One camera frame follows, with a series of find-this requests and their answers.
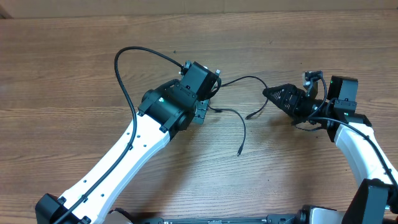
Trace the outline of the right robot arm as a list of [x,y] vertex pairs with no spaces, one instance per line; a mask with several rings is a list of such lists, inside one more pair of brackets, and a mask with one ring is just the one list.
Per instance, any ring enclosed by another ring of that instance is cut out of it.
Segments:
[[397,223],[385,212],[397,213],[397,170],[377,143],[371,122],[356,113],[358,81],[333,76],[323,83],[325,95],[316,98],[321,71],[305,72],[303,88],[285,84],[266,88],[263,95],[292,118],[292,125],[309,122],[324,129],[343,153],[358,189],[344,212],[314,205],[303,206],[296,215],[282,215],[278,223]]

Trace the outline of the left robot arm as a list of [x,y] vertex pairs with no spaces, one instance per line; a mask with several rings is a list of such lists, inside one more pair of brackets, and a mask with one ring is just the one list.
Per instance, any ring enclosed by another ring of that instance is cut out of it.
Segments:
[[148,90],[116,144],[60,197],[45,194],[35,206],[38,223],[103,223],[114,202],[142,166],[179,132],[199,105],[215,95],[220,71],[186,62],[182,78]]

